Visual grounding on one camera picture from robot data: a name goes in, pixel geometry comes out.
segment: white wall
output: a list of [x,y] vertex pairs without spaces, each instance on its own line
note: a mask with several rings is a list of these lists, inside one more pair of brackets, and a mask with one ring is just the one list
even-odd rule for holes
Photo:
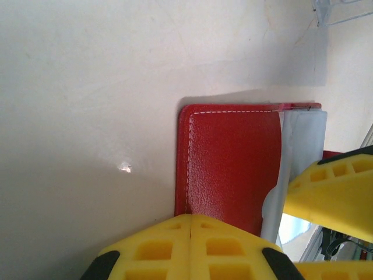
[[357,148],[372,24],[318,29],[311,0],[0,1],[0,278],[76,279],[171,217],[183,104],[315,100],[326,147]]

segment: textured leather surface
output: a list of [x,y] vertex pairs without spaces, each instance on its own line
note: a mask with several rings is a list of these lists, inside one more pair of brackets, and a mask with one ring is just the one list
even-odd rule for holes
[[260,235],[262,205],[276,185],[279,111],[304,104],[194,104],[178,127],[175,215],[205,214]]

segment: black wire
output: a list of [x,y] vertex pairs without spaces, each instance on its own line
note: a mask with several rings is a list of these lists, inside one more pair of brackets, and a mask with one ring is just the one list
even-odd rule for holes
[[334,240],[333,242],[331,242],[331,244],[327,247],[327,249],[325,251],[325,255],[326,256],[331,256],[333,254],[334,250],[344,242],[352,242],[352,243],[356,244],[357,246],[359,246],[362,250],[364,250],[366,252],[369,252],[369,253],[373,253],[373,248],[365,247],[364,245],[359,244],[359,243],[355,242],[354,240],[350,240],[348,238],[338,238],[338,239]]

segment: red leather cover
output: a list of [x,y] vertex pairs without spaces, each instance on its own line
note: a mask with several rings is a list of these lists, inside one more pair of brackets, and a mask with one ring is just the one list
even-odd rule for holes
[[205,214],[257,236],[276,185],[279,111],[318,103],[193,104],[179,117],[175,215]]

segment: white stitching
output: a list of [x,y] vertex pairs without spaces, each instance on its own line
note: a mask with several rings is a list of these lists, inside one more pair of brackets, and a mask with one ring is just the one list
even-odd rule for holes
[[[279,112],[279,110],[255,110],[255,111],[205,111],[205,112],[194,112],[193,115],[198,114],[215,114],[215,113],[269,113],[269,112]],[[187,212],[188,203],[188,192],[189,192],[189,151],[191,149],[191,127],[192,127],[192,116],[189,117],[189,134],[188,134],[188,158],[186,160],[186,192],[185,192],[185,213]]]

